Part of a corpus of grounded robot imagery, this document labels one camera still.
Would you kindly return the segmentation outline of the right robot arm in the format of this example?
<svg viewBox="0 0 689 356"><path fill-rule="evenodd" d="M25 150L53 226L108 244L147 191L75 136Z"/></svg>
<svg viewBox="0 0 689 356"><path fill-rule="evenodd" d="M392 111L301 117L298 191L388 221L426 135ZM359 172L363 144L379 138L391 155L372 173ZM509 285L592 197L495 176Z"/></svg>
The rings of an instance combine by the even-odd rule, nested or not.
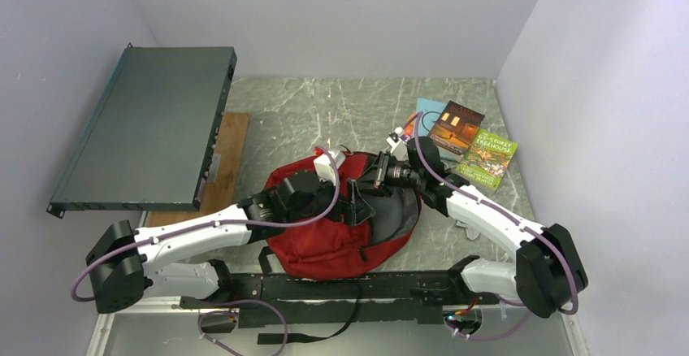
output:
<svg viewBox="0 0 689 356"><path fill-rule="evenodd" d="M493 201L450 172L429 137L389 141L388 146L357 178L361 192L383 196L409 189L427 207L487 237L509 255L508 262L467 256L455 264L447 283L455 302L490 293L541 318L578 311L579 293L588 278L565 227L546 227Z"/></svg>

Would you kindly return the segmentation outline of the light blue booklet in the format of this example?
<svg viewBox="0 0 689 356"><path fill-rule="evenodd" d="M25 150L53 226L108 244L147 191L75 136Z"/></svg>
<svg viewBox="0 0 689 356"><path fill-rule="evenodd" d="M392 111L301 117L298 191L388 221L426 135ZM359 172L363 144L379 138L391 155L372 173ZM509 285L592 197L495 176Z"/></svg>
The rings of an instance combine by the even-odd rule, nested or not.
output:
<svg viewBox="0 0 689 356"><path fill-rule="evenodd" d="M422 116L418 134L426 136L433 128L435 122L440 117L446 107L447 102L434 101L427 98L417 98L416 112Z"/></svg>

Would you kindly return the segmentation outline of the dark house cover book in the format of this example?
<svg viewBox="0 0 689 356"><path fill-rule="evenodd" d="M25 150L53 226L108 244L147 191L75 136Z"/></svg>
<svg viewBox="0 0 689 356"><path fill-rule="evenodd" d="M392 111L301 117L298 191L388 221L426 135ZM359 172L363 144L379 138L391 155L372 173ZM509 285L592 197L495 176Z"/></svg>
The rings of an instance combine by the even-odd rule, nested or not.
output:
<svg viewBox="0 0 689 356"><path fill-rule="evenodd" d="M477 135L484 117L484 114L457 102L447 102L427 137L438 146L442 158L460 161Z"/></svg>

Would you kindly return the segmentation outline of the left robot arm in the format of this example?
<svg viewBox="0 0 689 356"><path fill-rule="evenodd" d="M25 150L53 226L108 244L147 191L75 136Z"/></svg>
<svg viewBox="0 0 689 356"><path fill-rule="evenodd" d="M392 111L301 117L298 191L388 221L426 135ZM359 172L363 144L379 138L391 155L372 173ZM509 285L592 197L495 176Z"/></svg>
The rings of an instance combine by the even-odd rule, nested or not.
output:
<svg viewBox="0 0 689 356"><path fill-rule="evenodd" d="M71 290L78 302L94 302L110 314L155 296L189 296L214 307L227 305L234 293L224 265L182 265L181 261L229 246L263 241L293 228L327 220L358 226L375 215L374 207L348 178L354 157L323 150L304 166L262 191L200 218L136 230L127 221L111 224L87 253L90 297Z"/></svg>

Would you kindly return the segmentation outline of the red backpack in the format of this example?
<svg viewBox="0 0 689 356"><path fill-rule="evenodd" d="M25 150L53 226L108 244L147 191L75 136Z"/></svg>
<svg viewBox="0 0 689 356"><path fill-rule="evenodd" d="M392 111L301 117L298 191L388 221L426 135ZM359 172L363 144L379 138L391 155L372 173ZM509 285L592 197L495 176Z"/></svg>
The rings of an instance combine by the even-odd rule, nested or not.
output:
<svg viewBox="0 0 689 356"><path fill-rule="evenodd" d="M422 210L418 192L393 187L367 189L377 156L354 152L339 168L340 199L325 218L286 228L259 254L262 272L272 273L273 254L285 272L317 281L353 278L384 263L410 239Z"/></svg>

